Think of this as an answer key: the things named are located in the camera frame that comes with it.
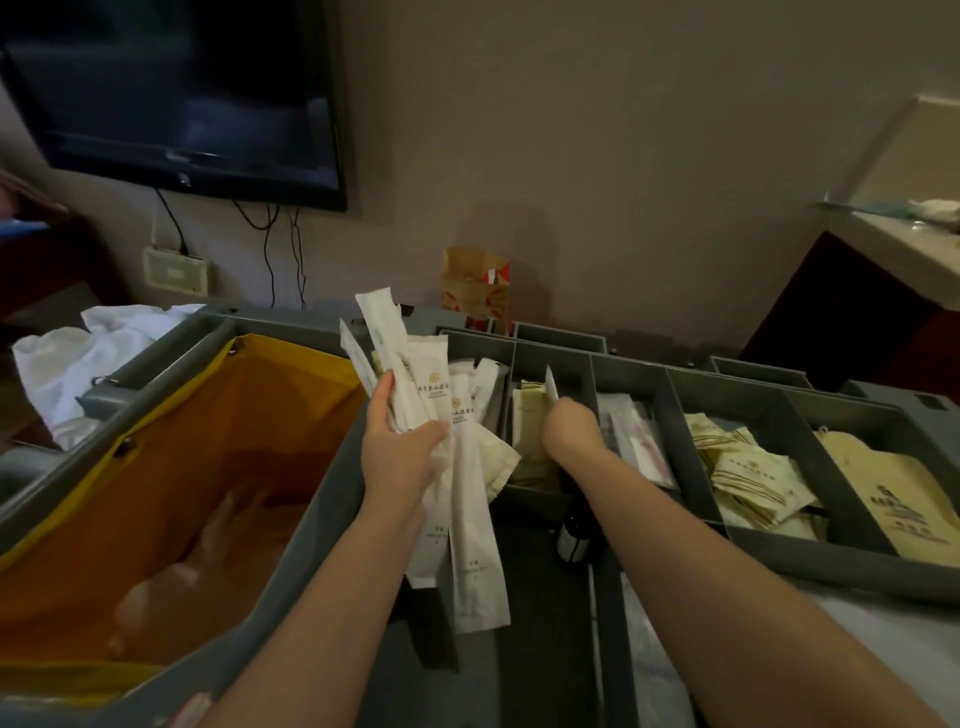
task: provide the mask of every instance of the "paper bag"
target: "paper bag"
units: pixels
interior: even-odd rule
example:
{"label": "paper bag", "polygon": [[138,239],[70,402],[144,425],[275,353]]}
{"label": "paper bag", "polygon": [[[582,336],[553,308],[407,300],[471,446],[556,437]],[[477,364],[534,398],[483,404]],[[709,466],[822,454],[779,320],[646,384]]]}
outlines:
{"label": "paper bag", "polygon": [[482,248],[447,248],[441,294],[444,308],[466,313],[481,327],[494,319],[497,333],[510,333],[509,258]]}

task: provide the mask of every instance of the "white towel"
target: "white towel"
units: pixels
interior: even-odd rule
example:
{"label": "white towel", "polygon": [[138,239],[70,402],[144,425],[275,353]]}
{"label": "white towel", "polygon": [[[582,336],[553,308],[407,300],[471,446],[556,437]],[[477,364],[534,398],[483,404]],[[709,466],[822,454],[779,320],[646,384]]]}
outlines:
{"label": "white towel", "polygon": [[202,307],[189,303],[164,311],[150,305],[98,305],[81,314],[88,331],[57,328],[16,342],[20,381],[54,442],[74,448],[100,424],[85,417],[77,402],[95,376],[113,374]]}

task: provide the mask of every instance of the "wall outlet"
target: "wall outlet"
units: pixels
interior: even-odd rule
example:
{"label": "wall outlet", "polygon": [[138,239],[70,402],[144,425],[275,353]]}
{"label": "wall outlet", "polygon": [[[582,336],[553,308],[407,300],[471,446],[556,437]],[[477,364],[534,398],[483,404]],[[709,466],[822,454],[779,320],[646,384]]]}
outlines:
{"label": "wall outlet", "polygon": [[143,275],[147,285],[154,288],[193,296],[210,295],[210,263],[201,257],[163,248],[144,248]]}

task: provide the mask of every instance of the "tv screen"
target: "tv screen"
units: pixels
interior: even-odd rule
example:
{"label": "tv screen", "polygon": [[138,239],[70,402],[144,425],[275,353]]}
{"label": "tv screen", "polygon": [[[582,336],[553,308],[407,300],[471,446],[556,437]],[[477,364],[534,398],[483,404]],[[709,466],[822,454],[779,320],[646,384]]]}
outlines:
{"label": "tv screen", "polygon": [[51,166],[347,208],[320,0],[26,0],[0,75]]}

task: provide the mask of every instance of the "yellow laundry bag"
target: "yellow laundry bag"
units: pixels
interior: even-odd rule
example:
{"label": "yellow laundry bag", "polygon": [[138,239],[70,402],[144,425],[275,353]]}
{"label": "yellow laundry bag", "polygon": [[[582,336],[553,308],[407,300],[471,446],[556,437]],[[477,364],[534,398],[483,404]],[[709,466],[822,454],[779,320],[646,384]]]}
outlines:
{"label": "yellow laundry bag", "polygon": [[120,601],[228,493],[308,502],[364,400],[347,359],[254,334],[224,346],[0,555],[0,693],[96,703],[149,678],[108,662]]}

